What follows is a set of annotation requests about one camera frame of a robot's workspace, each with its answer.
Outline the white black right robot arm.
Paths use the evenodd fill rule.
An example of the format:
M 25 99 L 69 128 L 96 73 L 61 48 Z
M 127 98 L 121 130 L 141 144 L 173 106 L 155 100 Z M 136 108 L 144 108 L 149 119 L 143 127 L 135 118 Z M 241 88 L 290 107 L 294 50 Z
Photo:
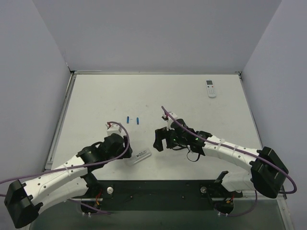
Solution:
M 268 198 L 276 198 L 289 171 L 277 153 L 269 148 L 250 149 L 226 142 L 211 133 L 195 131 L 183 119 L 155 130 L 153 147 L 159 152 L 166 147 L 187 148 L 199 156 L 215 157 L 243 169 L 228 172 L 222 178 L 222 187 L 228 192 L 256 190 Z

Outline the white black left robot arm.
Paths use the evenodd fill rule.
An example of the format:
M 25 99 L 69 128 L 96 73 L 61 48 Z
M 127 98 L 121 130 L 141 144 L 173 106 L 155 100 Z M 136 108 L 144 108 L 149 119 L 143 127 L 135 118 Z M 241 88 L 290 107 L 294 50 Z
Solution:
M 98 184 L 92 172 L 131 154 L 129 136 L 113 133 L 104 141 L 83 148 L 52 171 L 31 175 L 25 182 L 11 179 L 4 204 L 14 227 L 29 225 L 41 212 L 64 200 L 84 194 L 95 196 Z

